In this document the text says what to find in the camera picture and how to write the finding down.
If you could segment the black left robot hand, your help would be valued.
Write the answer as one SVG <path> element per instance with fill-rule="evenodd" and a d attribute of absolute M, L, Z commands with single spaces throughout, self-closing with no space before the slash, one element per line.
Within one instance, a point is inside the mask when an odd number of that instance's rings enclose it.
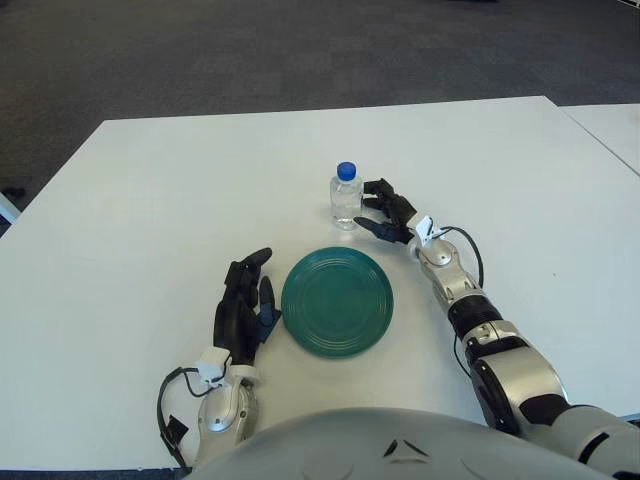
<path fill-rule="evenodd" d="M 261 274 L 271 256 L 271 248 L 262 248 L 233 261 L 227 271 L 215 312 L 213 345 L 228 350 L 233 365 L 254 365 L 259 346 L 282 315 L 270 278 Z"/>

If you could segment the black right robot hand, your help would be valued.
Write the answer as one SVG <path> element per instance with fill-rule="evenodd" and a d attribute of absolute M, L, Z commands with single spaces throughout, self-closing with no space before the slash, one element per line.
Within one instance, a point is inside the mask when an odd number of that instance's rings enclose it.
<path fill-rule="evenodd" d="M 407 245 L 414 237 L 408 223 L 417 213 L 410 202 L 383 178 L 365 182 L 364 195 L 363 206 L 380 211 L 386 220 L 376 222 L 360 216 L 354 222 L 380 240 Z"/>

